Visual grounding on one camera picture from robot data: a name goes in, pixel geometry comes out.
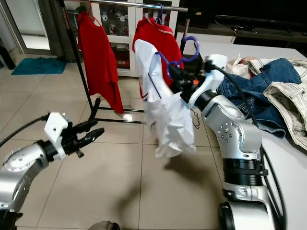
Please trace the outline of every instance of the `red collar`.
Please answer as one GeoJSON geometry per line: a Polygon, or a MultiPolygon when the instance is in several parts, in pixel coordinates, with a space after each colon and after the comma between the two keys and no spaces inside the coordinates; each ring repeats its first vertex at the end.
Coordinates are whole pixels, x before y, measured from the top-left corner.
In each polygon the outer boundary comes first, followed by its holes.
{"type": "Polygon", "coordinates": [[[159,25],[158,23],[156,23],[154,21],[154,18],[149,18],[149,19],[147,18],[147,21],[148,21],[148,23],[150,23],[154,28],[156,28],[160,32],[173,35],[173,31],[172,31],[171,28],[169,28],[166,25],[159,25]]]}

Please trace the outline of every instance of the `white shirt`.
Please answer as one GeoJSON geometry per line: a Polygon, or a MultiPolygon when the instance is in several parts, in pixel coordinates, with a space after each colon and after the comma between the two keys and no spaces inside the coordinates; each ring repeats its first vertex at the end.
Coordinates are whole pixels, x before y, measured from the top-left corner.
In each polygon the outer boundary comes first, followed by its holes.
{"type": "Polygon", "coordinates": [[[144,104],[146,126],[158,139],[156,157],[174,157],[195,152],[193,122],[180,92],[173,94],[163,80],[161,58],[154,45],[135,42],[136,66],[144,104]]]}

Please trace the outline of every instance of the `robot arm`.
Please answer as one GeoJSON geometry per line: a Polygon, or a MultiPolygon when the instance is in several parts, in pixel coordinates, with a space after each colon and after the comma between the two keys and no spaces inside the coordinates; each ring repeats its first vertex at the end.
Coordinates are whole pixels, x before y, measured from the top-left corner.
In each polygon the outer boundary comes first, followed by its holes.
{"type": "Polygon", "coordinates": [[[0,229],[12,230],[18,213],[29,192],[34,178],[50,162],[64,159],[74,152],[83,156],[80,148],[93,142],[103,134],[104,129],[96,129],[78,139],[77,134],[96,125],[96,120],[89,120],[72,127],[64,115],[51,113],[45,126],[48,141],[38,141],[28,147],[13,151],[0,168],[0,229]]]}
{"type": "MultiPolygon", "coordinates": [[[[225,69],[227,57],[211,55],[209,60],[225,69]]],[[[216,94],[224,75],[212,70],[204,82],[198,82],[179,68],[170,66],[169,70],[182,99],[190,108],[201,110],[203,120],[218,139],[224,169],[223,195],[227,199],[219,207],[220,229],[274,230],[270,198],[262,182],[268,172],[261,163],[261,132],[233,103],[216,94]]]]}

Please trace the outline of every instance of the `blue bath mat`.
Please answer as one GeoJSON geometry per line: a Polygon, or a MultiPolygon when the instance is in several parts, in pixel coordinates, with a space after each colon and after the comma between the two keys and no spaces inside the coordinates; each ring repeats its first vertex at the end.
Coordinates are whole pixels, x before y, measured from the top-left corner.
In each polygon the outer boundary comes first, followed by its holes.
{"type": "Polygon", "coordinates": [[[66,62],[55,58],[25,58],[14,69],[12,75],[63,73],[66,62]]]}

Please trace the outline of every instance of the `metal rack pole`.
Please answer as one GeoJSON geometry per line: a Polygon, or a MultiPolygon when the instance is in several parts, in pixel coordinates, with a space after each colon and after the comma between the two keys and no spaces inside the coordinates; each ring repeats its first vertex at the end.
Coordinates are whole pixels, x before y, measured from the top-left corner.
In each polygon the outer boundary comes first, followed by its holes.
{"type": "MultiPolygon", "coordinates": [[[[68,1],[89,2],[89,0],[68,0],[68,1]]],[[[117,5],[117,6],[129,6],[129,7],[139,7],[139,8],[146,8],[146,9],[161,9],[161,6],[158,6],[158,5],[151,5],[151,4],[144,4],[144,3],[134,3],[134,2],[126,2],[126,1],[91,0],[91,3],[117,5]]],[[[163,10],[188,12],[188,8],[175,7],[175,6],[163,6],[163,10]]]]}
{"type": "MultiPolygon", "coordinates": [[[[82,79],[82,83],[84,86],[84,90],[86,93],[86,97],[88,100],[88,103],[90,105],[91,108],[91,115],[89,117],[89,119],[94,119],[98,109],[101,110],[112,110],[111,108],[106,108],[106,107],[100,107],[100,98],[96,98],[95,103],[93,105],[92,101],[91,101],[91,97],[87,88],[87,84],[86,84],[86,80],[85,80],[85,76],[83,73],[83,69],[81,66],[81,61],[79,58],[79,54],[78,54],[78,49],[76,47],[76,40],[74,38],[73,35],[73,31],[72,31],[72,26],[71,23],[69,21],[68,18],[68,14],[67,14],[67,10],[64,4],[64,0],[58,0],[60,7],[62,9],[62,13],[65,19],[65,24],[66,24],[66,31],[69,37],[69,40],[71,42],[71,46],[76,58],[76,62],[78,65],[78,69],[81,75],[81,79],[82,79]]],[[[68,0],[68,1],[77,1],[77,2],[89,2],[89,0],[68,0]]],[[[151,4],[143,4],[143,3],[133,3],[133,2],[122,2],[122,1],[112,1],[112,0],[91,0],[91,3],[98,3],[98,4],[108,4],[108,5],[118,5],[118,6],[127,6],[127,7],[139,7],[139,8],[147,8],[147,9],[160,9],[161,7],[158,5],[151,5],[151,4]]],[[[170,10],[170,11],[178,11],[178,12],[188,12],[188,8],[183,8],[183,7],[173,7],[173,6],[163,6],[164,10],[170,10]]],[[[188,26],[189,26],[189,19],[187,18],[186,20],[186,24],[185,24],[185,31],[188,31],[188,26]]],[[[129,111],[129,112],[137,112],[137,113],[143,113],[143,110],[136,110],[136,109],[124,109],[124,111],[129,111]]],[[[136,124],[142,124],[141,121],[126,121],[126,120],[116,120],[116,119],[102,119],[102,118],[97,118],[98,121],[109,121],[109,122],[122,122],[122,123],[136,123],[136,124]]]]}

